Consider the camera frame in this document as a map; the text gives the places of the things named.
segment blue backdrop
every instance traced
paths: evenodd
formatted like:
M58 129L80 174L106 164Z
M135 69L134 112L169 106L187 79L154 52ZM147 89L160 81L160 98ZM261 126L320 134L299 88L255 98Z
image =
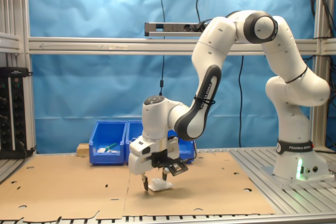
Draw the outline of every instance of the blue backdrop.
M198 22L196 0L163 0L166 22ZM285 18L296 38L313 37L309 0L199 0L201 19L234 10ZM143 38L145 22L162 22L160 0L29 0L31 36ZM74 152L96 120L140 120L158 94L162 56L33 55L37 149ZM237 147L240 56L227 57L199 148ZM264 56L246 56L242 73L243 146L274 146L278 120L265 94L274 76ZM166 56L163 94L190 105L198 78L190 56Z

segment small wooden block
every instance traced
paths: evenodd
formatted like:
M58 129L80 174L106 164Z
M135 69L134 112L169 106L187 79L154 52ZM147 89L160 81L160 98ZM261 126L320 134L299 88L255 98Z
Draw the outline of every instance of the small wooden block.
M79 144L77 147L77 157L89 156L89 144Z

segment cardboard surface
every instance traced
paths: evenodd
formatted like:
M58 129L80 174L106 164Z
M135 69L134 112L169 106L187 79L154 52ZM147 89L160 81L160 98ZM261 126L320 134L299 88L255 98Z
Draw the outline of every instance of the cardboard surface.
M0 185L0 220L89 219L97 212L97 219L275 213L228 153L199 154L188 167L168 175L172 189L146 192L141 177L130 176L127 166L90 166L88 157L36 156ZM162 176L157 169L146 175L149 182Z
M149 183L161 177L146 173ZM274 214L269 203L228 153L201 153L189 170L168 175L173 188L145 192L139 176L131 174L124 216Z
M90 166L88 157L37 156L0 186L0 219L89 219L97 212L97 219L119 219L128 183L126 166Z

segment metal grating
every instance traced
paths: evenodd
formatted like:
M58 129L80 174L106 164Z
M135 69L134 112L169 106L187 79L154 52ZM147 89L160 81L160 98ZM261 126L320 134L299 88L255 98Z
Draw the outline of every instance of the metal grating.
M21 162L22 159L0 159L0 184L21 164Z
M281 190L260 171L261 167L273 166L277 153L273 147L229 148L198 150L198 152L229 152L248 174L252 182L272 205L275 215L215 215L215 216L135 216L122 219L76 219L44 222L44 224L110 224L110 223L172 223L172 222L222 222L222 223L335 223L336 182L308 184ZM320 154L336 170L336 155ZM5 173L13 170L20 161L0 160L0 181ZM0 221L0 224L22 224L20 221Z

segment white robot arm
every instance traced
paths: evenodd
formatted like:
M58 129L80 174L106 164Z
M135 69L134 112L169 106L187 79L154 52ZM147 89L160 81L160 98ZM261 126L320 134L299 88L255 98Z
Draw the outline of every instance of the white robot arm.
M302 158L297 155L317 161L320 169L315 175L328 171L325 161L313 152L309 121L299 106L324 104L330 95L329 85L307 67L283 18L247 10L231 13L226 18L214 18L199 38L192 54L199 85L190 107L164 96L149 97L144 102L143 132L130 145L129 169L133 174L141 174L145 184L144 173L154 167L163 167L164 173L170 172L173 176L187 170L178 157L177 138L168 140L167 132L173 129L187 141L202 135L220 83L223 62L236 41L262 44L272 71L278 75L266 85L266 93L279 117L278 146L282 150L275 174L285 179L295 177L298 160ZM293 168L282 168L281 163L293 164Z

